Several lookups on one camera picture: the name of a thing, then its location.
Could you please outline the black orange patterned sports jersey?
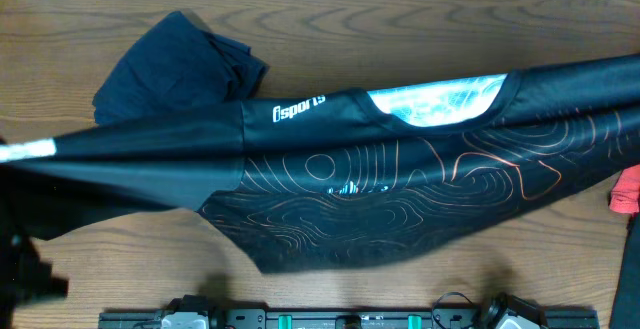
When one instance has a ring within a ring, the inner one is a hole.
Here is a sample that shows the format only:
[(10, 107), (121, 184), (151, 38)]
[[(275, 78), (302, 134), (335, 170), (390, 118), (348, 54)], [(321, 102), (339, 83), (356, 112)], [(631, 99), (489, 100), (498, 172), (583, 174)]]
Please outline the black orange patterned sports jersey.
[(3, 154), (1, 196), (43, 240), (188, 208), (280, 273), (406, 260), (638, 163), (637, 56), (514, 71), (496, 85), (482, 114), (431, 127), (361, 89), (95, 127)]

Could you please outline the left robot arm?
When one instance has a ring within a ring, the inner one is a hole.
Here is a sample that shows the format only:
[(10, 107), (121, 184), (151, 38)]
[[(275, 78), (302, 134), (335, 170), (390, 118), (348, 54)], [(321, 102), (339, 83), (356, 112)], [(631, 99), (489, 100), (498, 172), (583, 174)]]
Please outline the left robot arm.
[(26, 231), (6, 208), (1, 209), (1, 329), (11, 329), (17, 306), (62, 299), (68, 280), (56, 277), (42, 261)]

